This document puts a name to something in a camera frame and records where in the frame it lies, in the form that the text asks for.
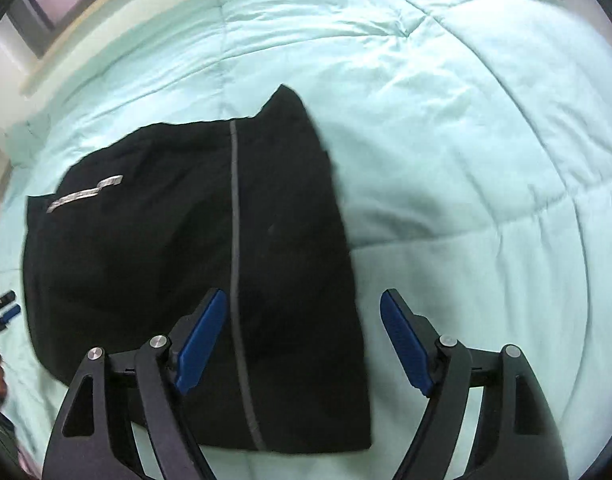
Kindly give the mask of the black hooded jacket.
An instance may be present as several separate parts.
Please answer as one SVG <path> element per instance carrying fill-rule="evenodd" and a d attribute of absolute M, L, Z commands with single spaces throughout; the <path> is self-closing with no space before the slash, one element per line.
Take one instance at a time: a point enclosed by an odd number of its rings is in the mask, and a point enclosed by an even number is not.
<path fill-rule="evenodd" d="M 167 333 L 213 287 L 229 314 L 183 399 L 195 440 L 327 454 L 372 442 L 364 341 L 332 165 L 280 87 L 250 118 L 155 124 L 26 203 L 23 284 L 41 365 Z"/>

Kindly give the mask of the mint green quilted comforter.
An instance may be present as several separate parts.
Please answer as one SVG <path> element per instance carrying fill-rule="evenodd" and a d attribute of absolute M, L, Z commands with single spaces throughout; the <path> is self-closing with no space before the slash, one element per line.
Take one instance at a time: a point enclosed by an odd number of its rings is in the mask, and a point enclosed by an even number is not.
<path fill-rule="evenodd" d="M 202 445 L 210 479 L 612 479 L 612 45 L 566 0 L 97 0 L 42 58 L 0 0 L 0 479 L 45 479 L 26 203 L 155 125 L 303 102 L 332 165 L 363 451 Z"/>

